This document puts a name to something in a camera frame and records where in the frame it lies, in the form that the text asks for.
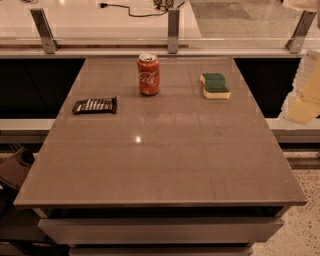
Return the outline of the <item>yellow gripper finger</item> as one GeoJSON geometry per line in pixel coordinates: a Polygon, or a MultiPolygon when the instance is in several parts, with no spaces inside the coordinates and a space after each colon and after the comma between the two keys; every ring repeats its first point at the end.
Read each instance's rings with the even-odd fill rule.
{"type": "Polygon", "coordinates": [[[320,103],[320,52],[308,50],[300,61],[294,83],[296,101],[320,103]]]}
{"type": "Polygon", "coordinates": [[[306,124],[316,119],[319,115],[319,100],[288,96],[281,107],[279,118],[299,124],[306,124]]]}

